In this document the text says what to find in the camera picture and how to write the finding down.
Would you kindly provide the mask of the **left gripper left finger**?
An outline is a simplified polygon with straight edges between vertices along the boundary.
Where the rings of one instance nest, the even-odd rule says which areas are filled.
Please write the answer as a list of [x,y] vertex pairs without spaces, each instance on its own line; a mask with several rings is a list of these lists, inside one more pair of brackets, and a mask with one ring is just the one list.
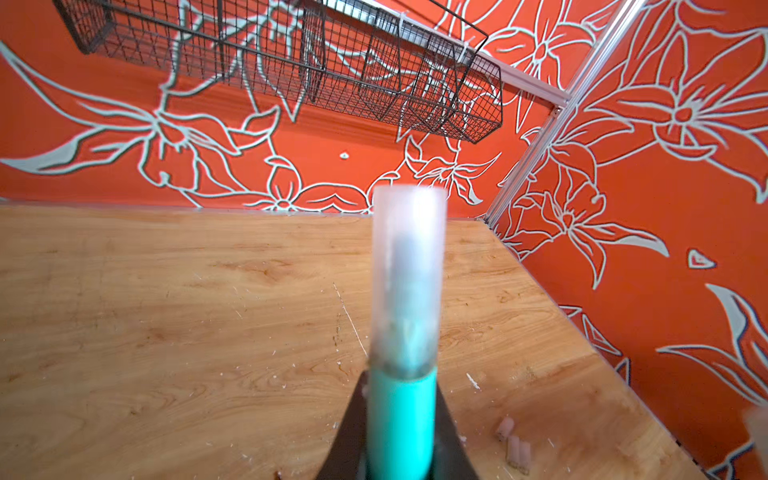
[[317,480],[367,478],[366,427],[368,371],[363,371],[338,427],[330,451],[321,466]]

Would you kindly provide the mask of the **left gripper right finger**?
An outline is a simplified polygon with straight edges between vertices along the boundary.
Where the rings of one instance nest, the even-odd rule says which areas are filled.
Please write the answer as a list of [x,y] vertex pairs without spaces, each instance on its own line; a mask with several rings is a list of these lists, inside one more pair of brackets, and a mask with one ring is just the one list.
[[435,437],[431,478],[434,480],[478,480],[462,445],[440,387],[437,387]]

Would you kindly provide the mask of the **green marker pen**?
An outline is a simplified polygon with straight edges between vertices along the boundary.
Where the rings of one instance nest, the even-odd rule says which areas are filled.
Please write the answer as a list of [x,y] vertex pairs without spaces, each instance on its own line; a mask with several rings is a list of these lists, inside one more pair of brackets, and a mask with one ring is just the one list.
[[399,379],[369,370],[366,462],[370,479],[425,479],[433,460],[437,371]]

